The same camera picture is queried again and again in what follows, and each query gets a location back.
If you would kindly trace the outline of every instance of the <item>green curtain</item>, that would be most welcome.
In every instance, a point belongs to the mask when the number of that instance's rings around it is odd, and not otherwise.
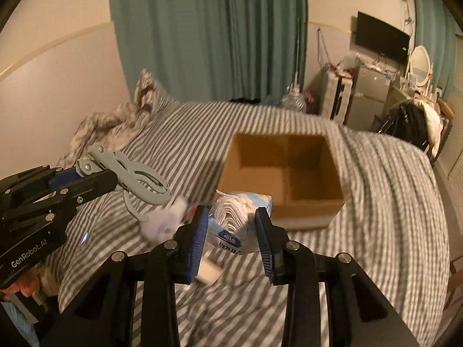
[[[306,1],[110,0],[129,89],[146,68],[181,101],[276,103],[303,80]]]
[[[433,90],[442,86],[444,98],[452,89],[457,38],[457,23],[442,0],[415,0],[415,46],[424,46],[434,65]]]

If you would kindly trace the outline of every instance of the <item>clutter on desk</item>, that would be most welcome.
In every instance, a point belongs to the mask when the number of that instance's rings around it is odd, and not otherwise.
[[[442,89],[433,92],[433,64],[426,49],[418,46],[413,50],[404,76],[400,71],[390,72],[379,59],[369,63],[359,53],[351,52],[337,66],[326,64],[319,114],[355,130],[381,130],[404,137],[418,147],[427,142],[425,151],[430,158],[436,158],[451,128],[445,119],[452,118],[453,113],[439,97]],[[404,102],[415,107],[399,108]],[[402,125],[401,120],[408,117],[412,120]]]
[[[288,231],[327,228],[347,199],[322,135],[235,134],[218,189],[269,195]]]

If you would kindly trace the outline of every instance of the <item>screw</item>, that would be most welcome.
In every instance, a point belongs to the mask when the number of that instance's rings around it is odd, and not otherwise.
[[[288,241],[286,243],[286,248],[289,250],[298,250],[300,248],[300,245],[297,241]]]
[[[175,240],[167,240],[165,243],[164,243],[164,248],[166,249],[175,249],[177,248],[177,242]]]
[[[114,262],[120,262],[120,261],[122,261],[125,257],[126,257],[126,255],[125,255],[123,252],[114,252],[114,253],[111,255],[111,259],[112,259]]]
[[[341,262],[345,263],[345,264],[348,264],[349,262],[352,261],[352,257],[347,254],[347,253],[341,253],[339,254],[339,256],[337,257],[337,259],[339,259]]]

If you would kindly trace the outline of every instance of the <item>human hand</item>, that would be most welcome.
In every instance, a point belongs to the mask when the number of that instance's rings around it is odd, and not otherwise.
[[[8,295],[21,292],[27,298],[31,295],[38,294],[40,290],[40,281],[38,279],[35,268],[25,272],[16,282],[7,289],[0,289],[0,293],[4,294],[3,300],[10,301]]]

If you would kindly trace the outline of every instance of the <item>blue and white package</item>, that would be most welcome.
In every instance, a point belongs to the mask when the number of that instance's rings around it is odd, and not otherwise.
[[[272,197],[249,192],[222,193],[212,205],[207,225],[207,240],[215,247],[234,254],[259,251],[254,225],[258,207],[272,213]]]

